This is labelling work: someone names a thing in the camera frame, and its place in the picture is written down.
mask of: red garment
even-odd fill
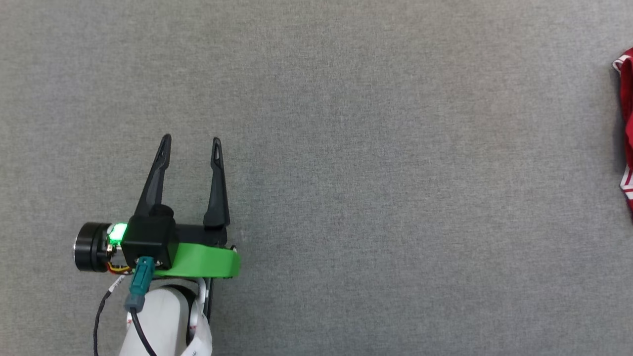
[[[620,102],[626,133],[624,152],[627,166],[624,169],[620,188],[627,197],[629,208],[633,211],[633,48],[615,60],[613,67],[620,72]]]

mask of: gray background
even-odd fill
[[[91,354],[162,134],[201,222],[223,142],[242,274],[215,355],[630,355],[630,1],[0,1],[0,353]],[[101,353],[125,334],[124,290]]]

